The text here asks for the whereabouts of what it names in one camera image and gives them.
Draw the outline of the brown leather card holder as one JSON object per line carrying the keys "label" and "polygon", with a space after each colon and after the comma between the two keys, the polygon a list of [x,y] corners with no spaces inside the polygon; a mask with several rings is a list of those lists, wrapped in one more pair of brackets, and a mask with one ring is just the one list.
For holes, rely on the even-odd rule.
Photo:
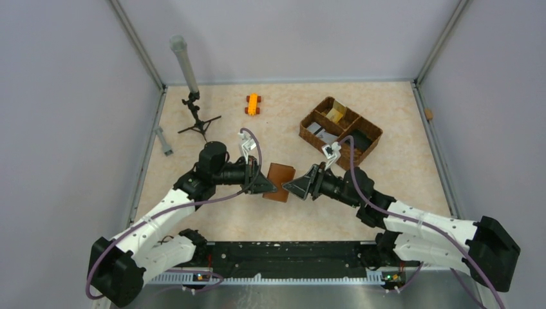
{"label": "brown leather card holder", "polygon": [[283,188],[283,184],[294,179],[296,169],[290,165],[284,165],[272,162],[268,170],[267,179],[276,187],[276,192],[264,193],[262,197],[266,200],[286,203],[289,192]]}

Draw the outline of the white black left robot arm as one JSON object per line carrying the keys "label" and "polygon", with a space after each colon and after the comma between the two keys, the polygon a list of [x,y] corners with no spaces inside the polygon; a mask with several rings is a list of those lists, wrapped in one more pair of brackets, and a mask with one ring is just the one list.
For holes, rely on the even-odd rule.
{"label": "white black left robot arm", "polygon": [[151,279],[166,270],[185,262],[201,265],[207,250],[197,232],[183,232],[164,245],[159,242],[202,205],[231,200],[243,193],[277,190],[261,172],[259,142],[254,138],[240,142],[240,152],[241,156],[230,162],[225,144],[206,143],[198,161],[151,211],[116,236],[96,240],[89,257],[87,297],[105,297],[125,307]]}

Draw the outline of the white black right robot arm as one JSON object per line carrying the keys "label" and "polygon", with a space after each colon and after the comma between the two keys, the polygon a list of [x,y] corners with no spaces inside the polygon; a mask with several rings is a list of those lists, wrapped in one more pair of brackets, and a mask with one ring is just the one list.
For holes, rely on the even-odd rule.
{"label": "white black right robot arm", "polygon": [[356,208],[362,223],[384,230],[376,242],[385,265],[421,261],[459,270],[483,286],[491,283],[497,292],[510,290],[521,249],[498,220],[439,216],[383,194],[374,185],[358,167],[336,176],[314,164],[283,188],[302,200],[327,196]]}

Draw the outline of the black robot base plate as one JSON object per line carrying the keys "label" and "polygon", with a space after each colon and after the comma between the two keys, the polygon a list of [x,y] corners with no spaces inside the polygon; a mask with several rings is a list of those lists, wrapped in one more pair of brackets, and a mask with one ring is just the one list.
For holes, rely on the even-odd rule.
{"label": "black robot base plate", "polygon": [[200,245],[181,268],[211,270],[225,279],[337,279],[365,277],[372,270],[415,267],[382,253],[372,241],[217,241]]}

